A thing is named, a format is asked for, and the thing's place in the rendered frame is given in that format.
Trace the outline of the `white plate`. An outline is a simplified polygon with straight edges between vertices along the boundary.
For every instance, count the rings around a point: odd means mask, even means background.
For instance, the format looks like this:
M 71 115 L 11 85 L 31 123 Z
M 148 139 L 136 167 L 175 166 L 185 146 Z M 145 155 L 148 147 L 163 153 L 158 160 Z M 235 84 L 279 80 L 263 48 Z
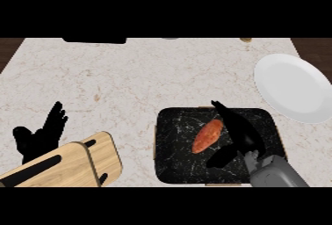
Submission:
M 290 54 L 266 55 L 254 67 L 254 82 L 285 117 L 309 124 L 332 119 L 332 83 L 306 60 Z

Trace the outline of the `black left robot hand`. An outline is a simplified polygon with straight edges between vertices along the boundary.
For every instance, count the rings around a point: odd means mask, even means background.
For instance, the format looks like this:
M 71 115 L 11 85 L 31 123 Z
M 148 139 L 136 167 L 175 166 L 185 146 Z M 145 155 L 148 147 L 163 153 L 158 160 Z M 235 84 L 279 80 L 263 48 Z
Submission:
M 60 139 L 70 118 L 65 113 L 62 103 L 58 101 L 51 109 L 43 128 L 36 133 L 27 127 L 14 129 L 17 150 L 24 157 L 23 163 L 29 163 L 60 147 Z

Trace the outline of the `orange sweet potato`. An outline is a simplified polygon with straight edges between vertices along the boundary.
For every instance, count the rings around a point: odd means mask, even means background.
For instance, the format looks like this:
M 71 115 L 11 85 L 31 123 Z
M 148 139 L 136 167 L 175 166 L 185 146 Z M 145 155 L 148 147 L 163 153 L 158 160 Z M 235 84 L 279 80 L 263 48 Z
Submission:
M 222 120 L 211 120 L 198 131 L 192 144 L 192 153 L 201 153 L 219 140 L 223 129 Z

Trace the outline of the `black marble tray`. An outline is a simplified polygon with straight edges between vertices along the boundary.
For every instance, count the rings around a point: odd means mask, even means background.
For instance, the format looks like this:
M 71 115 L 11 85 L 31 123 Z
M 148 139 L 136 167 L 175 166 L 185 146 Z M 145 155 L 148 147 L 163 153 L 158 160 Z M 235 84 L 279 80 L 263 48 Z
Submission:
M 209 168 L 207 161 L 217 150 L 232 144 L 228 127 L 217 142 L 198 154 L 192 144 L 201 128 L 211 120 L 222 120 L 217 110 L 172 107 L 161 110 L 155 128 L 155 174 L 167 184 L 248 184 L 250 173 L 241 157 L 228 166 Z

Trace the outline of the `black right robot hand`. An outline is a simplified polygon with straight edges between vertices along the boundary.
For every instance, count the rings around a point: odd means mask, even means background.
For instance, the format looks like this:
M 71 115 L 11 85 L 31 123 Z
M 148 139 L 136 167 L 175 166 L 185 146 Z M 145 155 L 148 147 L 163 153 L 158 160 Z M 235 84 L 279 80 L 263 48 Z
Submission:
M 241 153 L 244 156 L 254 152 L 257 157 L 263 157 L 266 147 L 262 135 L 251 122 L 232 111 L 220 101 L 213 101 L 223 123 L 226 125 L 232 144 L 223 146 L 207 161 L 209 168 L 223 168 Z

